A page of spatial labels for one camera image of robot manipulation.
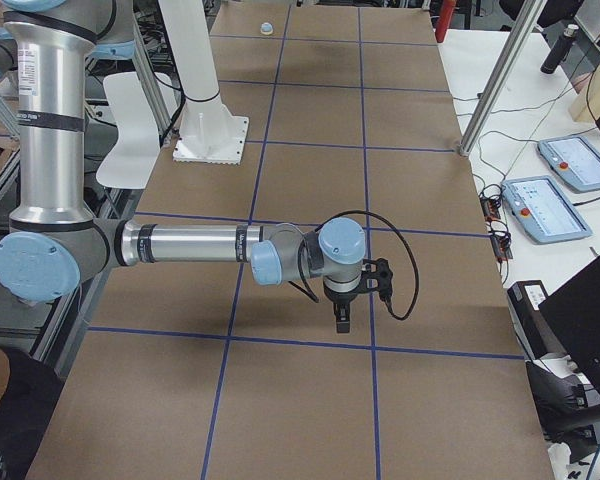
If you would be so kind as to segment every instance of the blue and white device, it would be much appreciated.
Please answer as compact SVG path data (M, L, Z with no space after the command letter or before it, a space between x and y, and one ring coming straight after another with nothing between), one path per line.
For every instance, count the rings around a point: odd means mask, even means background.
M591 228L548 175L502 182L502 196L527 234L538 243L577 240Z
M551 169L577 192L600 190L600 152L579 135L538 142Z

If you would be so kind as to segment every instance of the white table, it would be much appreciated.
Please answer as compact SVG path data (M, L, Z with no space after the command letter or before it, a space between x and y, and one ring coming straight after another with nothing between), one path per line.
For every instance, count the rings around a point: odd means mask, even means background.
M440 53L449 88L455 98L476 98L476 95L483 91L507 35L504 32L465 30L450 30L447 33L444 43L440 45ZM570 85L561 68L552 75L540 72L540 65L548 53L549 47L542 36L532 34L500 94L494 111L541 105L558 97L564 88ZM552 103L549 103L536 110L494 113L489 117L483 134L497 130L519 139L531 137L541 140L589 130L594 127L592 123L576 123L571 120L568 107L575 97L576 93L571 90L557 100L553 107ZM477 100L454 101L463 131L470 119L470 115L463 114L471 113L476 104ZM600 132L593 129L585 136L600 151ZM482 138L480 147L482 157L505 172L519 155L508 179L535 175L552 175L557 179L540 158L535 143L516 142L500 134L491 133ZM500 183L502 175L480 161L479 150L476 145L470 156L474 173L487 183ZM557 181L572 202L600 195L600 191L574 193L559 179ZM479 180L476 181L476 187L478 190L482 188ZM547 291L552 293L595 258L590 247L600 253L600 201L578 207L578 211L592 228L593 236L549 245L534 243L518 222L510 214L507 216L512 233L513 260L509 262L510 270L505 287L520 280L540 279Z

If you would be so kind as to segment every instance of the black bottle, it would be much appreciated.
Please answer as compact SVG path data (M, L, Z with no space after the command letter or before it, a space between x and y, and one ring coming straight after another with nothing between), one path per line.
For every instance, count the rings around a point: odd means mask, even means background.
M549 55L547 55L547 59L540 67L541 72L553 73L556 71L560 62L567 58L571 45L573 45L573 42L576 40L576 33L578 30L579 28L577 25L569 25L564 29L564 32L558 37L558 40L549 52Z

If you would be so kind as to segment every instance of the table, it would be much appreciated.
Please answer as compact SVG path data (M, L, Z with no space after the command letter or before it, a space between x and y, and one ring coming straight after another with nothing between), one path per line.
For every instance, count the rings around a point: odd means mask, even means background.
M449 87L457 99L472 99L481 92L489 78L493 65L506 41L503 32L478 32L452 30L440 54L449 80ZM540 72L540 65L549 53L549 47L540 34L532 34L504 87L494 111L535 107L559 97L570 85L566 75L558 68L552 75ZM586 131L584 136L600 151L600 132L592 123L576 123L571 120L568 107L575 99L573 90L555 103L542 108L491 115L483 132L500 131L518 139L562 137ZM469 115L477 101L454 102L461 129L469 122ZM535 143L521 143L498 133L483 137L480 142L482 158L506 171L507 178L523 178L535 175L553 175L536 152ZM499 183L502 175L480 160L480 148L476 146L470 156L473 171L487 183ZM589 200L600 191L586 194L572 192L559 179L562 190L572 202ZM481 182L476 181L478 190ZM524 233L518 222L509 215L512 233L513 260L509 262L508 287L519 280L542 280L551 294L595 257L591 248L600 253L600 201L578 208L585 221L593 229L593 236L582 240L538 245Z
M343 336L331 305L248 267L118 269L28 478L551 478L428 14L228 3L212 46L223 101L250 116L242 163L164 150L136 220L376 211L414 249L414 315L359 298ZM405 309L401 245L359 220Z

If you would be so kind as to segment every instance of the black monitor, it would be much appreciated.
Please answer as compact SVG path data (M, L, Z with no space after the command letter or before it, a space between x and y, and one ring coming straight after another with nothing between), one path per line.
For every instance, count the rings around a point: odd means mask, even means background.
M600 256L539 308L560 343L600 394Z

